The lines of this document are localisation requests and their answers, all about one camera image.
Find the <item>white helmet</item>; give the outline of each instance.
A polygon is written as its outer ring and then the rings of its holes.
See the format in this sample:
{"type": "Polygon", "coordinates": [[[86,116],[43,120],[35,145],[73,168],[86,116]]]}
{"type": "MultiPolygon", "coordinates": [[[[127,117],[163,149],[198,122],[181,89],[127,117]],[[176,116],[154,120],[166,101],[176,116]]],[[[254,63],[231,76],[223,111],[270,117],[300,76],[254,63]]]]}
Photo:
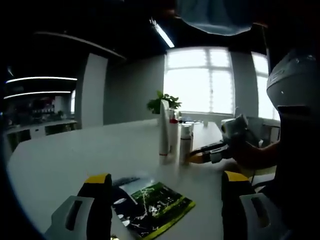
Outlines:
{"type": "Polygon", "coordinates": [[[320,122],[320,75],[314,51],[290,51],[269,75],[267,94],[281,120],[320,122]]]}

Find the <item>ceiling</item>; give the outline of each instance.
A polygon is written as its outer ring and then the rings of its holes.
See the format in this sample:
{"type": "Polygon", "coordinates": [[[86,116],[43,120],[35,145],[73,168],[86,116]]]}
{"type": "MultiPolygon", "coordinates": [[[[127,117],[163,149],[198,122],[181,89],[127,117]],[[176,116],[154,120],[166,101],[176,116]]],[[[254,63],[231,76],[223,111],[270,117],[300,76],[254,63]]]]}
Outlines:
{"type": "MultiPolygon", "coordinates": [[[[77,78],[90,52],[108,58],[111,67],[124,62],[119,56],[85,43],[35,34],[39,31],[66,34],[90,41],[116,52],[127,62],[164,54],[169,47],[150,23],[150,15],[138,8],[139,5],[135,2],[27,1],[19,2],[19,8],[15,7],[14,2],[11,3],[6,8],[8,14],[14,16],[10,18],[6,29],[6,65],[10,67],[13,76],[6,72],[4,81],[36,76],[77,78]]],[[[179,18],[155,17],[155,20],[176,48],[222,46],[233,51],[265,53],[262,29],[259,26],[254,26],[249,32],[227,37],[202,32],[179,18]]],[[[37,89],[59,88],[52,81],[46,81],[46,84],[38,81],[37,84],[37,89]]]]}

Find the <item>ceiling light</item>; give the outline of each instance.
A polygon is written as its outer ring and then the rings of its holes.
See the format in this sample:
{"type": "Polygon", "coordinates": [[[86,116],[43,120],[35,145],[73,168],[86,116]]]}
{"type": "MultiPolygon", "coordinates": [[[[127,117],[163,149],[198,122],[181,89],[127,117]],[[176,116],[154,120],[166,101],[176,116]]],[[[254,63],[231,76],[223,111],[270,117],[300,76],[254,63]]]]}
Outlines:
{"type": "Polygon", "coordinates": [[[21,81],[21,80],[28,80],[28,79],[62,79],[62,80],[73,80],[77,81],[78,79],[72,78],[72,77],[59,77],[59,76],[30,76],[30,77],[22,77],[22,78],[16,78],[16,79],[11,79],[6,81],[5,83],[11,83],[11,82],[16,82],[16,81],[21,81]]]}
{"type": "Polygon", "coordinates": [[[10,67],[10,66],[8,66],[7,70],[8,70],[8,73],[10,73],[12,77],[14,77],[14,75],[13,75],[13,73],[12,73],[12,71],[11,71],[11,67],[10,67]]]}
{"type": "Polygon", "coordinates": [[[162,28],[159,26],[159,24],[154,21],[155,23],[155,30],[158,32],[158,34],[160,34],[160,36],[162,37],[162,39],[166,42],[166,44],[168,44],[168,46],[170,48],[174,48],[175,45],[173,44],[173,42],[170,40],[170,38],[168,37],[168,35],[162,30],[162,28]]]}
{"type": "Polygon", "coordinates": [[[34,92],[25,92],[25,93],[19,93],[15,95],[5,96],[3,99],[23,96],[23,95],[32,95],[32,94],[70,94],[70,91],[34,91],[34,92]]]}

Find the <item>blue cloth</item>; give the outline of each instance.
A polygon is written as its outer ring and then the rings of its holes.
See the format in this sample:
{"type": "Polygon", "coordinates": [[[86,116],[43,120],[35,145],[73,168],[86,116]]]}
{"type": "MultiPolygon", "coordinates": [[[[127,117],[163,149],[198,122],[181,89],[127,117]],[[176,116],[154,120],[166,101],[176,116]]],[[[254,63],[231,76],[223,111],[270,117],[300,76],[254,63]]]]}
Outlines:
{"type": "Polygon", "coordinates": [[[177,0],[177,14],[210,34],[232,36],[251,29],[251,0],[177,0]]]}

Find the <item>magazine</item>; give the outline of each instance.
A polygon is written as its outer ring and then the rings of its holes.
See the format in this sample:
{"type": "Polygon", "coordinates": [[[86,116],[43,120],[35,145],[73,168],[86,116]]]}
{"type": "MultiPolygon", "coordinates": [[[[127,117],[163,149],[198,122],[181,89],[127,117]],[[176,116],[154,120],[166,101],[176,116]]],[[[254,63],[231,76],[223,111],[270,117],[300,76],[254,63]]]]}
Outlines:
{"type": "Polygon", "coordinates": [[[112,207],[122,223],[137,238],[159,236],[195,203],[149,177],[126,177],[112,183],[112,207]]]}

